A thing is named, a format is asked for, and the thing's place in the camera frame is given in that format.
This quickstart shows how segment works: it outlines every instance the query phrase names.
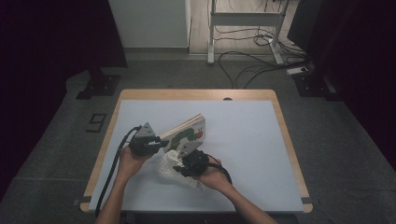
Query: gray tile floor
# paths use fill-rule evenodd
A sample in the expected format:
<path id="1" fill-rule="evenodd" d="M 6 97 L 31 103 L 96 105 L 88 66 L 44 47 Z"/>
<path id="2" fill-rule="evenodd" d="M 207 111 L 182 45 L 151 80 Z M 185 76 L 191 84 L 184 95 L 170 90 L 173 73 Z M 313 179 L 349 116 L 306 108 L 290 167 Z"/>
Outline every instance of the gray tile floor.
<path id="1" fill-rule="evenodd" d="M 129 68 L 104 69 L 121 74 L 116 93 L 89 101 L 75 100 L 89 75 L 70 78 L 63 104 L 0 203 L 0 223 L 93 223 L 94 215 L 79 211 L 76 203 L 121 90 L 230 89 L 218 64 L 180 57 L 185 56 L 134 56 Z M 233 58 L 223 64 L 236 77 L 255 63 Z M 250 77 L 241 76 L 240 86 Z M 296 215 L 300 223 L 396 223 L 396 174 L 344 103 L 300 97 L 285 70 L 262 74 L 248 88 L 277 94 L 314 202 L 313 212 Z M 99 133 L 87 133 L 94 113 L 107 114 L 105 125 Z"/>

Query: hand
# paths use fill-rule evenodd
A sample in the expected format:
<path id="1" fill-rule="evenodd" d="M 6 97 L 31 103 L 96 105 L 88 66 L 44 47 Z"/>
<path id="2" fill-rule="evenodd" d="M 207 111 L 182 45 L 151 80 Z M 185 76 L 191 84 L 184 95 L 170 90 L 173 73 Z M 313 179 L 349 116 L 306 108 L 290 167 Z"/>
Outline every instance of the hand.
<path id="1" fill-rule="evenodd" d="M 143 163 L 151 157 L 152 155 L 144 157 L 136 156 L 128 146 L 124 147 L 120 153 L 120 164 L 117 179 L 128 181 L 131 176 L 135 175 L 140 170 Z"/>
<path id="2" fill-rule="evenodd" d="M 215 161 L 211 157 L 209 157 L 209 162 L 221 165 L 221 160 Z M 223 191 L 224 189 L 232 186 L 232 184 L 228 182 L 227 176 L 215 167 L 208 166 L 203 174 L 194 176 L 193 178 L 199 180 L 208 188 L 219 191 Z"/>

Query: black curtain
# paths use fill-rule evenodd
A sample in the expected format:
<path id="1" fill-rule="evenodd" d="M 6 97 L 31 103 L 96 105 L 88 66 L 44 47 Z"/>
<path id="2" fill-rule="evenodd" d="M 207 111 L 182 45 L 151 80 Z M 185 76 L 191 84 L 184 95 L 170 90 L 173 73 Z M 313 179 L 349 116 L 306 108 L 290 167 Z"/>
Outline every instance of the black curtain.
<path id="1" fill-rule="evenodd" d="M 71 76 L 126 67 L 107 0 L 0 1 L 0 196 L 30 154 Z"/>

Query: children's book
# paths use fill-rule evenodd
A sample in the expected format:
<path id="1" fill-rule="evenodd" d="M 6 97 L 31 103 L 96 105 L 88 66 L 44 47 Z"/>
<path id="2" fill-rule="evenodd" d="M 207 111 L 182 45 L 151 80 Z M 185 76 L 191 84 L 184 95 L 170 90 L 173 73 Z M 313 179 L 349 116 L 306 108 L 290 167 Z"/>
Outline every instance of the children's book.
<path id="1" fill-rule="evenodd" d="M 169 150 L 180 151 L 183 145 L 191 141 L 201 141 L 205 138 L 205 117 L 198 114 L 193 118 L 177 125 L 175 128 L 160 135 L 161 140 L 169 140 L 163 152 Z"/>

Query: black stand base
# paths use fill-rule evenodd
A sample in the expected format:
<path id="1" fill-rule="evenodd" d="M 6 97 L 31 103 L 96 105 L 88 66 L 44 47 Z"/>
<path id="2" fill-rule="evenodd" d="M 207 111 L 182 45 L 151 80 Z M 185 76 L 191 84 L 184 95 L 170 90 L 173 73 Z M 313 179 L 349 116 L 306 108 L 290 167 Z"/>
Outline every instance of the black stand base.
<path id="1" fill-rule="evenodd" d="M 120 75 L 102 75 L 99 80 L 91 78 L 85 87 L 76 97 L 77 100 L 89 100 L 92 96 L 112 96 L 120 81 Z"/>
<path id="2" fill-rule="evenodd" d="M 300 96 L 325 97 L 329 101 L 341 101 L 332 83 L 330 83 L 327 78 L 318 80 L 310 75 L 294 75 L 293 79 Z"/>

